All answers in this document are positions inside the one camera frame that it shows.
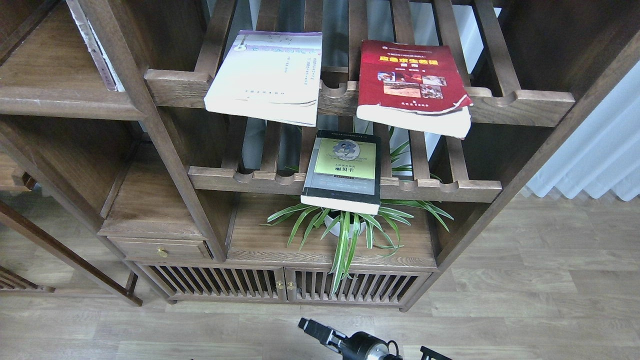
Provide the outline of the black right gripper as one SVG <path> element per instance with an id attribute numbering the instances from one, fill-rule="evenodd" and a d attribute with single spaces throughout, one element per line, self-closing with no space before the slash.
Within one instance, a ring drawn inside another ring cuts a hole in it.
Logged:
<path id="1" fill-rule="evenodd" d="M 298 328 L 340 354 L 343 360 L 382 360 L 390 354 L 386 342 L 366 332 L 355 332 L 348 337 L 334 328 L 305 317 L 300 319 Z"/>

